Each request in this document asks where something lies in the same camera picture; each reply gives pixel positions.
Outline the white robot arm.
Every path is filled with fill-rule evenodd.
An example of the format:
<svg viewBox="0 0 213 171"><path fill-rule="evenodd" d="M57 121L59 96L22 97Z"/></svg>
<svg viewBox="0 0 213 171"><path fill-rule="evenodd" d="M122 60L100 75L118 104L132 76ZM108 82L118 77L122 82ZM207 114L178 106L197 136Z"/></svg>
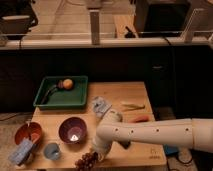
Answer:
<svg viewBox="0 0 213 171"><path fill-rule="evenodd" d="M140 142L185 147L213 153L213 119L175 119L142 123L122 121L122 114L108 111L99 122L92 150L101 159L110 152L112 143Z"/></svg>

